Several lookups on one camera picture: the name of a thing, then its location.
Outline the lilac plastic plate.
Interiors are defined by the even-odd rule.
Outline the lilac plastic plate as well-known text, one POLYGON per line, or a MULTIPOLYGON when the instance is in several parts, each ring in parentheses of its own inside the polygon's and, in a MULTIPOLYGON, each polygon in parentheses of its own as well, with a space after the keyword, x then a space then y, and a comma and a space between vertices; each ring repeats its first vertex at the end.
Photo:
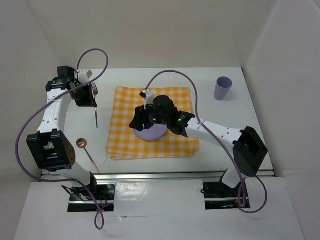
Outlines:
POLYGON ((166 125, 155 124, 149 129, 144 129, 142 131, 138 131, 133 129, 134 134, 145 141, 154 141, 161 138, 166 134, 168 128, 166 125))

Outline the yellow white checkered cloth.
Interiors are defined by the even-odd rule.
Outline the yellow white checkered cloth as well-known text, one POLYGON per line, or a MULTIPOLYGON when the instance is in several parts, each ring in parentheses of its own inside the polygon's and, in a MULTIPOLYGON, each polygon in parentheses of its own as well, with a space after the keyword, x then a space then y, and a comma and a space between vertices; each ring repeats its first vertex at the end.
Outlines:
POLYGON ((143 105, 140 88, 118 86, 115 89, 106 152, 113 160, 178 158, 193 156, 199 140, 175 135, 169 130, 160 139, 147 141, 129 127, 135 108, 143 105))

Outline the lilac plastic cup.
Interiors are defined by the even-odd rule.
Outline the lilac plastic cup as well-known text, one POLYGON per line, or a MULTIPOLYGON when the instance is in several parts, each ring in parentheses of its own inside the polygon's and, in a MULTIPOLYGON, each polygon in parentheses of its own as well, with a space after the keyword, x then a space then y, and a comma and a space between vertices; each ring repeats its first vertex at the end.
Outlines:
POLYGON ((231 87, 233 86, 233 82, 230 78, 221 76, 216 80, 215 90, 214 90, 214 98, 218 101, 222 101, 231 87))

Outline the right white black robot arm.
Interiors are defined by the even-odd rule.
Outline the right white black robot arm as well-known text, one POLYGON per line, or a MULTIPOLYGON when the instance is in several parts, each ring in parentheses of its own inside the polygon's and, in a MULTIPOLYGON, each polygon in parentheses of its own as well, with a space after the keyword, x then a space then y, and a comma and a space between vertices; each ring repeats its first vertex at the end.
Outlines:
POLYGON ((222 175, 218 184, 220 194, 230 196, 241 180, 257 175, 268 149, 254 128, 229 128, 202 120, 178 110, 168 96, 156 96, 153 91, 143 90, 140 96, 144 104, 135 108, 129 124, 131 129, 144 132, 155 125, 165 126, 177 136, 203 140, 227 149, 233 168, 222 175))

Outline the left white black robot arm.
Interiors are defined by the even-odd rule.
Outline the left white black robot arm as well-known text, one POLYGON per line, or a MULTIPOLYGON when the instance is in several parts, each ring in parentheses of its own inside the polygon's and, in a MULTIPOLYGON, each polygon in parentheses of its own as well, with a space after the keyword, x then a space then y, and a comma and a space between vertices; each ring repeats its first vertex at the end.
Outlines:
POLYGON ((76 188, 88 200, 99 195, 98 185, 91 182, 92 174, 76 161, 76 151, 64 134, 67 110, 71 101, 78 107, 97 107, 88 83, 91 70, 75 70, 69 66, 57 68, 57 77, 45 87, 49 107, 44 111, 36 133, 27 136, 26 143, 41 170, 57 172, 66 179, 74 179, 76 188))

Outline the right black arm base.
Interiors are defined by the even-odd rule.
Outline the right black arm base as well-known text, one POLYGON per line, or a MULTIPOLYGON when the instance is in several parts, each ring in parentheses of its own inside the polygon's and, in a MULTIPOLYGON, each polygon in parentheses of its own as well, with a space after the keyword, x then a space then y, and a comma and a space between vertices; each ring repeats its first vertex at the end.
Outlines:
POLYGON ((240 186, 241 183, 235 188, 230 188, 220 180, 204 180, 200 192, 204 196, 205 209, 207 211, 238 209, 238 192, 240 186))

